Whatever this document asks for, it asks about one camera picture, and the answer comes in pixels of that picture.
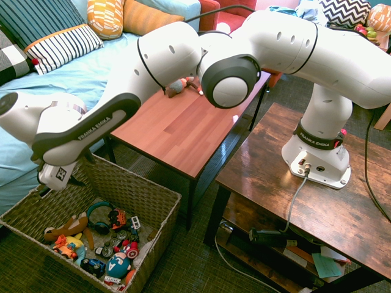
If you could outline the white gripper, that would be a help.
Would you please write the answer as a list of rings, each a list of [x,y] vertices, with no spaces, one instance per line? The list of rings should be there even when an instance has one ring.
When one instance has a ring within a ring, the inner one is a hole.
[[[73,175],[76,162],[70,165],[54,166],[41,163],[38,167],[38,181],[46,186],[38,186],[37,192],[40,197],[44,197],[48,192],[53,190],[63,190],[67,184],[83,187],[86,184],[77,180]]]

